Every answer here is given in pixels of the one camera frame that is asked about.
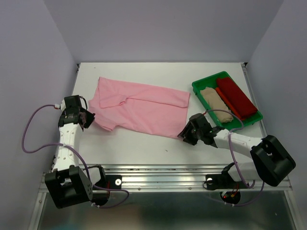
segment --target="pink cloth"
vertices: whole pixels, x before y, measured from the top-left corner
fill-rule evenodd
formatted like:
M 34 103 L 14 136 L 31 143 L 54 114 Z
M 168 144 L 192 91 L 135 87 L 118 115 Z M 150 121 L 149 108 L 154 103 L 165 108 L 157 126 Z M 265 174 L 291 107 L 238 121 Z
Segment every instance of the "pink cloth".
M 177 138 L 186 125 L 189 96 L 189 92 L 100 77 L 89 111 L 106 130 L 122 126 Z

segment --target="plastic tray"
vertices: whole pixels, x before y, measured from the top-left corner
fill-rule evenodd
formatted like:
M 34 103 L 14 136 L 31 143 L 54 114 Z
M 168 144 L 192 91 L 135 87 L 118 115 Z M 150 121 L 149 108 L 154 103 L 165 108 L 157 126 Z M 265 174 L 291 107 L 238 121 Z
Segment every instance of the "plastic tray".
M 195 92 L 196 96 L 201 101 L 202 105 L 205 107 L 206 110 L 211 109 L 211 108 L 208 105 L 208 103 L 206 102 L 206 100 L 203 98 L 203 96 L 201 95 L 200 91 L 204 90 L 206 87 L 210 87 L 210 88 L 214 88 L 214 89 L 217 88 L 218 86 L 217 86 L 217 83 L 216 83 L 216 79 L 217 78 L 226 78 L 226 77 L 230 77 L 230 76 L 227 72 L 223 71 L 223 72 L 211 75 L 207 78 L 197 80 L 197 81 L 192 83 L 193 91 Z M 209 115 L 211 116 L 212 120 L 215 122 L 215 124 L 217 126 L 224 127 L 228 130 L 230 130 L 232 128 L 241 127 L 240 122 L 236 119 L 234 119 L 232 122 L 221 123 L 217 119 L 214 112 L 210 112 Z M 262 118 L 263 118 L 262 114 L 259 111 L 257 111 L 256 114 L 254 114 L 253 116 L 251 116 L 251 117 L 249 117 L 249 118 L 247 118 L 246 120 L 243 121 L 244 127 L 252 125 L 257 121 L 260 121 Z

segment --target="white table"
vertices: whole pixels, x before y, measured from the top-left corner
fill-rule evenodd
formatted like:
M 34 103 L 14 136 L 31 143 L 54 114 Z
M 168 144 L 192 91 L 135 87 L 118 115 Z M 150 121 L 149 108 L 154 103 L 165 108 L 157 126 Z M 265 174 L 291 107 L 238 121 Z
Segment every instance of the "white table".
M 100 76 L 120 81 L 145 83 L 191 93 L 187 120 L 203 112 L 204 107 L 192 90 L 192 82 L 226 71 L 250 97 L 240 63 L 81 63 L 73 95 L 86 100 L 94 96 Z M 238 133 L 262 137 L 259 123 Z M 194 165 L 229 164 L 229 150 L 206 146 L 201 141 L 191 146 L 177 139 L 152 136 L 124 128 L 109 132 L 97 124 L 85 130 L 80 142 L 80 154 L 88 164 L 113 165 Z M 239 162 L 251 159 L 236 154 Z
M 92 99 L 100 76 L 114 80 L 146 83 L 184 90 L 191 93 L 188 119 L 191 115 L 204 110 L 202 104 L 193 94 L 191 83 L 221 71 L 227 71 L 243 92 L 251 98 L 240 63 L 82 63 L 73 95 L 79 94 L 87 100 Z M 239 133 L 252 137 L 262 137 L 260 127 L 260 123 L 257 122 L 252 126 L 244 128 Z M 278 212 L 280 218 L 282 213 L 275 205 L 266 207 L 268 202 L 276 199 L 277 194 L 280 196 L 280 200 L 277 200 L 279 205 L 285 199 L 288 203 L 288 205 L 285 203 L 280 208 L 282 210 L 285 209 L 285 213 L 291 212 L 292 217 L 289 218 L 293 218 L 295 224 L 300 223 L 299 215 L 297 215 L 298 209 L 288 178 L 283 180 L 278 187 L 266 185 L 262 197 L 267 196 L 267 198 L 263 199 L 262 202 L 258 201 L 257 204 L 255 203 L 243 209 L 240 208 L 242 213 L 233 214 L 234 211 L 225 208 L 224 205 L 206 198 L 200 198 L 200 195 L 202 196 L 203 193 L 209 192 L 202 186 L 206 175 L 220 173 L 226 165 L 232 162 L 228 150 L 206 146 L 201 141 L 196 146 L 191 146 L 177 139 L 151 136 L 124 128 L 116 128 L 113 132 L 108 132 L 104 131 L 98 125 L 92 124 L 83 133 L 80 143 L 80 154 L 84 157 L 88 165 L 101 164 L 106 174 L 120 174 L 122 176 L 122 188 L 127 189 L 131 194 L 127 201 L 128 204 L 116 209 L 101 210 L 103 213 L 100 211 L 96 212 L 88 204 L 54 210 L 54 204 L 48 194 L 44 178 L 42 178 L 29 229 L 37 229 L 41 217 L 42 226 L 46 226 L 46 222 L 44 222 L 46 218 L 42 215 L 46 197 L 48 199 L 45 205 L 46 210 L 43 214 L 47 212 L 47 219 L 50 219 L 50 216 L 55 217 L 51 222 L 47 221 L 47 225 L 52 223 L 54 226 L 61 225 L 61 219 L 65 221 L 70 220 L 73 223 L 78 222 L 80 226 L 88 226 L 89 222 L 84 213 L 89 212 L 89 221 L 95 228 L 103 221 L 101 217 L 106 216 L 107 224 L 114 223 L 110 228 L 118 228 L 116 221 L 109 220 L 117 220 L 118 217 L 126 216 L 132 219 L 132 222 L 137 223 L 138 221 L 134 220 L 135 217 L 146 216 L 146 210 L 152 210 L 153 204 L 158 206 L 158 212 L 160 212 L 161 207 L 170 206 L 173 207 L 174 212 L 183 208 L 182 212 L 184 213 L 187 210 L 187 206 L 196 205 L 195 202 L 201 202 L 203 204 L 202 207 L 205 207 L 203 211 L 200 211 L 201 213 L 205 212 L 207 207 L 210 207 L 210 213 L 212 213 L 213 209 L 218 209 L 218 215 L 214 214 L 214 216 L 219 216 L 224 221 L 227 220 L 225 225 L 230 226 L 234 224 L 238 228 L 237 223 L 238 221 L 242 222 L 242 218 L 246 220 L 246 224 L 249 224 L 251 221 L 254 221 L 257 213 L 261 213 L 258 218 L 263 219 L 264 217 L 262 215 L 269 207 L 274 207 L 274 210 L 265 214 L 266 216 L 268 215 L 268 219 L 275 218 L 274 213 L 276 212 Z M 236 157 L 238 162 L 251 161 L 251 159 L 239 154 L 236 154 Z M 252 190 L 260 190 L 261 184 L 261 181 L 257 181 Z M 284 192 L 284 196 L 282 192 L 276 191 L 276 193 L 270 192 L 270 190 L 282 191 Z M 244 191 L 245 199 L 248 195 L 249 192 Z M 110 202 L 117 202 L 123 196 L 125 194 L 113 192 L 111 193 Z M 172 200 L 174 200 L 174 197 L 179 197 L 176 206 L 173 206 L 174 203 Z M 139 204 L 142 199 L 146 200 L 143 206 Z M 135 214 L 132 211 L 135 209 L 143 210 L 145 213 Z M 208 224 L 208 221 L 212 221 L 212 218 L 204 215 L 201 216 L 201 220 L 205 220 L 204 223 Z

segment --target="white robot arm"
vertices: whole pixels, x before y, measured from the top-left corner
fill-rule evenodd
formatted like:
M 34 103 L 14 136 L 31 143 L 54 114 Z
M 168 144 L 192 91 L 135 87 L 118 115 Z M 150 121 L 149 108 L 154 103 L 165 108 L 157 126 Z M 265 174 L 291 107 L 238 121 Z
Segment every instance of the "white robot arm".
M 81 98 L 78 95 L 65 97 L 59 106 L 62 110 L 58 124 L 60 143 L 76 151 L 79 150 L 83 129 L 94 121 L 94 114 L 86 110 L 87 105 L 86 109 L 82 107 Z M 191 145 L 202 140 L 216 148 L 230 149 L 229 131 L 219 126 L 212 127 L 203 114 L 192 116 L 178 137 Z M 244 189 L 247 182 L 242 182 L 242 178 L 246 181 L 261 179 L 271 186 L 277 186 L 295 167 L 294 160 L 273 136 L 260 139 L 232 133 L 231 143 L 233 151 L 252 158 L 253 162 L 240 164 L 239 167 L 231 163 L 220 174 L 207 175 L 206 180 L 211 180 L 204 182 L 206 189 L 232 189 L 234 185 Z M 94 184 L 103 188 L 121 188 L 115 183 L 116 180 L 121 181 L 121 175 L 106 176 L 101 165 L 89 170 L 91 180 L 80 169 L 78 157 L 70 149 L 58 147 L 52 172 L 45 176 L 46 186 L 58 208 L 94 200 L 105 204 L 108 197 L 93 196 Z
M 236 184 L 244 189 L 246 181 L 259 179 L 268 185 L 277 186 L 296 166 L 276 137 L 268 135 L 265 138 L 252 138 L 229 133 L 223 127 L 212 127 L 204 114 L 193 115 L 178 137 L 191 145 L 202 140 L 216 148 L 230 149 L 231 144 L 231 151 L 252 158 L 253 162 L 240 164 L 239 167 L 231 163 L 221 174 L 207 175 L 210 182 L 205 184 L 209 190 L 231 189 Z

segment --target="red folded cloth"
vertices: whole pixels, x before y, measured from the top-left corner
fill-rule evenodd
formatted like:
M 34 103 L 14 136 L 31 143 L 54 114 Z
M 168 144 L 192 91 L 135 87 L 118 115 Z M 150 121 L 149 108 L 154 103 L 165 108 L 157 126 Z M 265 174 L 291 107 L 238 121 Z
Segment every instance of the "red folded cloth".
M 234 115 L 236 115 L 238 118 L 240 118 L 241 121 L 245 120 L 242 119 L 240 114 L 237 112 L 237 110 L 232 106 L 230 101 L 225 97 L 225 95 L 222 93 L 219 87 L 215 88 L 215 91 L 217 94 L 221 97 L 221 99 L 224 101 L 224 103 L 228 106 L 228 108 L 233 112 Z
M 242 119 L 249 118 L 257 112 L 257 108 L 231 78 L 218 78 L 216 83 Z

